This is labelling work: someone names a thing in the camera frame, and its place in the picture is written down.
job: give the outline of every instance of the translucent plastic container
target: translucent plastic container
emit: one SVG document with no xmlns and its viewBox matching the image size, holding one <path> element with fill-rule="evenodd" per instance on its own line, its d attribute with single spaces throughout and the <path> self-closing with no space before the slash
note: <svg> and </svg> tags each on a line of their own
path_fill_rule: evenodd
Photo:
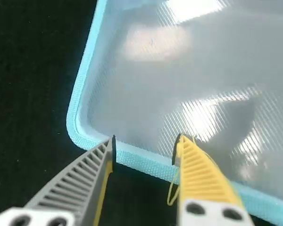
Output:
<svg viewBox="0 0 283 226">
<path fill-rule="evenodd" d="M 283 0 L 99 0 L 67 114 L 89 149 L 171 180 L 195 136 L 251 214 L 283 225 Z"/>
</svg>

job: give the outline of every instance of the black background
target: black background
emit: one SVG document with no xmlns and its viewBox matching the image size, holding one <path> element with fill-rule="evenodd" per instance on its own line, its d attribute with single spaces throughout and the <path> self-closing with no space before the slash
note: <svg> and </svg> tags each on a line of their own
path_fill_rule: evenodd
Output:
<svg viewBox="0 0 283 226">
<path fill-rule="evenodd" d="M 0 212 L 23 206 L 83 153 L 66 113 L 94 0 L 0 0 Z M 118 165 L 101 225 L 171 226 L 169 183 Z M 256 225 L 267 225 L 254 219 Z"/>
</svg>

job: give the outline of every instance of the blue container edge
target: blue container edge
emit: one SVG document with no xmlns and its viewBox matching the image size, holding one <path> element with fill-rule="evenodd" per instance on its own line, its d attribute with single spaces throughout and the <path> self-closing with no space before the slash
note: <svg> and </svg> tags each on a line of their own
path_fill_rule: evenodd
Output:
<svg viewBox="0 0 283 226">
<path fill-rule="evenodd" d="M 67 112 L 66 126 L 68 134 L 74 144 L 85 150 L 88 150 L 97 145 L 97 141 L 87 139 L 84 136 L 80 135 L 76 124 L 76 114 L 78 112 L 84 83 L 87 78 L 89 64 L 92 60 L 97 37 L 100 32 L 100 26 L 104 17 L 107 1 L 108 0 L 98 0 L 97 2 L 91 29 L 88 35 L 87 43 L 78 70 L 77 78 L 75 80 Z M 176 167 L 174 166 L 165 165 L 124 150 L 117 150 L 117 162 L 167 181 L 171 181 L 176 172 Z M 283 225 L 282 200 L 239 184 L 237 182 L 232 182 L 232 185 L 241 195 L 248 213 L 269 221 L 270 223 Z"/>
</svg>

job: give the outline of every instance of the striped plastic texture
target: striped plastic texture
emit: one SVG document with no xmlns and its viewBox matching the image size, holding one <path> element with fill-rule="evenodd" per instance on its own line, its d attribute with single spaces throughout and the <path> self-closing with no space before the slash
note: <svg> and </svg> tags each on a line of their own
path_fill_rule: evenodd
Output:
<svg viewBox="0 0 283 226">
<path fill-rule="evenodd" d="M 99 0 L 67 130 L 84 149 L 115 134 L 118 162 L 165 180 L 176 135 L 195 136 L 280 224 L 283 0 Z"/>
<path fill-rule="evenodd" d="M 188 199 L 226 202 L 243 207 L 219 167 L 194 142 L 181 135 L 176 144 L 180 161 L 180 203 Z"/>
<path fill-rule="evenodd" d="M 112 140 L 78 157 L 48 182 L 25 207 L 67 210 L 74 214 L 76 226 L 92 225 L 107 160 L 112 160 Z"/>
</svg>

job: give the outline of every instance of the yellow rubber band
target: yellow rubber band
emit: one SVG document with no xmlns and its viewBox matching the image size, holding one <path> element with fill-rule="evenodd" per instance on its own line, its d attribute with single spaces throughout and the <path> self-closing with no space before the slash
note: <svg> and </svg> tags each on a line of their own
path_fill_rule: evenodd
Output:
<svg viewBox="0 0 283 226">
<path fill-rule="evenodd" d="M 172 188 L 173 188 L 174 182 L 176 181 L 178 175 L 179 175 L 179 170 L 175 173 L 173 180 L 170 183 L 168 197 L 166 198 L 166 203 L 167 203 L 168 206 L 172 206 L 174 204 L 175 200 L 177 199 L 178 195 L 179 195 L 179 186 L 178 186 L 173 198 L 170 200 Z"/>
</svg>

